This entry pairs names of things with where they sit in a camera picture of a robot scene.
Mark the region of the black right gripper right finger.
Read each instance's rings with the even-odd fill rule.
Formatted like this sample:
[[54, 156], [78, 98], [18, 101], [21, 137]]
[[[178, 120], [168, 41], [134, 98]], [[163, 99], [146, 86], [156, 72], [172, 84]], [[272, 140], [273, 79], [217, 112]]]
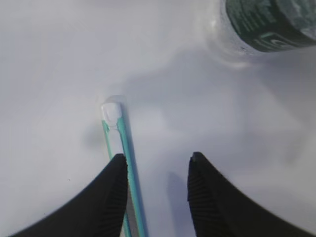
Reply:
[[310, 237], [235, 187], [201, 153], [190, 158], [187, 200], [197, 237]]

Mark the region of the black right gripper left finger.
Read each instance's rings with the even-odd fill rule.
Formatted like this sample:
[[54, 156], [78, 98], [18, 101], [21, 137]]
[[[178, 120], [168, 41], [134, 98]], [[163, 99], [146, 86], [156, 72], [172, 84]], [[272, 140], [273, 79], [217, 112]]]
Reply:
[[128, 196], [128, 165], [115, 155], [76, 197], [16, 237], [118, 237]]

